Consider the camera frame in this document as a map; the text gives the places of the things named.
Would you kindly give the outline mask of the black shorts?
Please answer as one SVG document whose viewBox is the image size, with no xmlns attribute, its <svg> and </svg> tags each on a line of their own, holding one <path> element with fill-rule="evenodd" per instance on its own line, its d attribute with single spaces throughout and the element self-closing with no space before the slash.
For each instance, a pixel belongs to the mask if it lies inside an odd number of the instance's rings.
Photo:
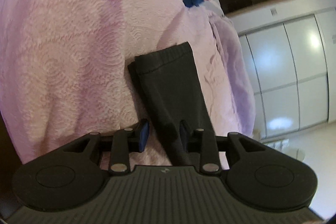
<svg viewBox="0 0 336 224">
<path fill-rule="evenodd" d="M 213 126 L 189 43 L 137 56 L 127 68 L 171 164 L 198 166 L 199 155 L 182 147 L 180 121 L 193 131 L 213 132 Z"/>
</svg>

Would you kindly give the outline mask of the lilac fleece blanket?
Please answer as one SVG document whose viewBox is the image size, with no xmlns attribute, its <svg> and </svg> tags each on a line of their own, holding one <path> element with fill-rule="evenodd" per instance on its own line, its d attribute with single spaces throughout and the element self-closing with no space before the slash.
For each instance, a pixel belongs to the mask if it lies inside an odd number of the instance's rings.
<svg viewBox="0 0 336 224">
<path fill-rule="evenodd" d="M 255 125 L 256 104 L 238 33 L 230 19 L 220 17 L 214 12 L 209 12 L 209 23 L 231 86 L 240 132 L 251 137 Z"/>
</svg>

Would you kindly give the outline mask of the cream sliding wardrobe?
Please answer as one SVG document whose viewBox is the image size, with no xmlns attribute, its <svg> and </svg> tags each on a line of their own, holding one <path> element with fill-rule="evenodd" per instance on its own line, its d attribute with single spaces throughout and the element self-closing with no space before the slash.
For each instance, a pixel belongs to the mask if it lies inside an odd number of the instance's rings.
<svg viewBox="0 0 336 224">
<path fill-rule="evenodd" d="M 335 9 L 239 38 L 262 139 L 335 122 Z"/>
</svg>

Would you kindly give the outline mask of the patterned white bedspread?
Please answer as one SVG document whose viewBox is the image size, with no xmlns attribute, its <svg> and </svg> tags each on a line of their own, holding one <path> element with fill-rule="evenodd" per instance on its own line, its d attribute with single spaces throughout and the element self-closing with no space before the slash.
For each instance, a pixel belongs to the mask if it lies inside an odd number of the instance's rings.
<svg viewBox="0 0 336 224">
<path fill-rule="evenodd" d="M 27 163 L 146 115 L 127 65 L 188 42 L 215 132 L 240 132 L 207 6 L 182 0 L 1 0 L 1 114 Z"/>
</svg>

